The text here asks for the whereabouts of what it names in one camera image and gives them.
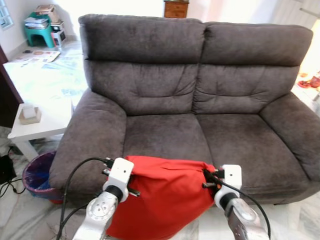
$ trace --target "sofa headrest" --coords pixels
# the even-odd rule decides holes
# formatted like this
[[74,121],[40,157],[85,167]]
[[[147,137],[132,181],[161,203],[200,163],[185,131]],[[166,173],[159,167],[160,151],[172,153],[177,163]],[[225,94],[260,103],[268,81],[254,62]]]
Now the sofa headrest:
[[79,23],[85,59],[153,64],[198,63],[206,27],[196,19],[99,14]]
[[297,25],[205,23],[201,63],[299,66],[313,32]]

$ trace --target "back cushion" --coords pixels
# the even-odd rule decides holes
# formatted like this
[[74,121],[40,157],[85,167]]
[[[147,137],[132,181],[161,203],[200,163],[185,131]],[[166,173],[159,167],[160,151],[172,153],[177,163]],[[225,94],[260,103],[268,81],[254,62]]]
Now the back cushion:
[[204,24],[97,14],[79,23],[86,79],[94,92],[128,115],[191,111]]
[[312,35],[293,25],[206,23],[193,112],[258,113],[291,90]]

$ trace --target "fabric upholstery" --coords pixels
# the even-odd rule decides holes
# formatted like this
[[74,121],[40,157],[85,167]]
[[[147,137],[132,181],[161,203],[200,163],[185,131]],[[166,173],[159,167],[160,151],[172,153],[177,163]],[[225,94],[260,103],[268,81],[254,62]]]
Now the fabric upholstery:
[[290,92],[298,71],[298,66],[203,64],[192,110],[197,114],[257,114]]
[[320,118],[293,93],[259,114],[295,155],[308,178],[320,182]]
[[139,64],[85,60],[89,87],[128,115],[190,113],[195,64]]
[[214,166],[238,164],[242,190],[279,201],[299,195],[308,178],[298,160],[257,114],[199,114]]
[[85,59],[196,64],[201,56],[205,25],[196,19],[88,14],[79,23]]
[[303,26],[205,23],[201,63],[299,66],[313,32]]
[[206,138],[193,114],[128,117],[123,155],[212,164]]
[[[110,99],[87,90],[73,113],[50,168],[49,183],[63,189],[71,171],[91,157],[122,156],[126,113]],[[96,193],[106,181],[103,163],[91,161],[74,174],[69,190]]]

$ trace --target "white side table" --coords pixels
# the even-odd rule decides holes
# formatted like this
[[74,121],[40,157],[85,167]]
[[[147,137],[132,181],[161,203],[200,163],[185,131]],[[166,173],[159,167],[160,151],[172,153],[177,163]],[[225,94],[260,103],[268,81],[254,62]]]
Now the white side table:
[[71,100],[68,98],[48,100],[33,105],[39,107],[42,113],[41,121],[28,125],[20,124],[19,115],[24,106],[22,103],[17,110],[12,131],[8,135],[8,139],[19,148],[29,161],[39,155],[29,140],[63,134],[73,112]]

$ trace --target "window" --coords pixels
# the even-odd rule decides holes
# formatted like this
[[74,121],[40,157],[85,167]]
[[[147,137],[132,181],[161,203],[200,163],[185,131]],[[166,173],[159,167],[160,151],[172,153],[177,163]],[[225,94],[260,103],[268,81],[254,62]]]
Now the window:
[[13,24],[9,15],[9,11],[6,7],[5,1],[0,0],[0,26],[2,29],[6,29]]

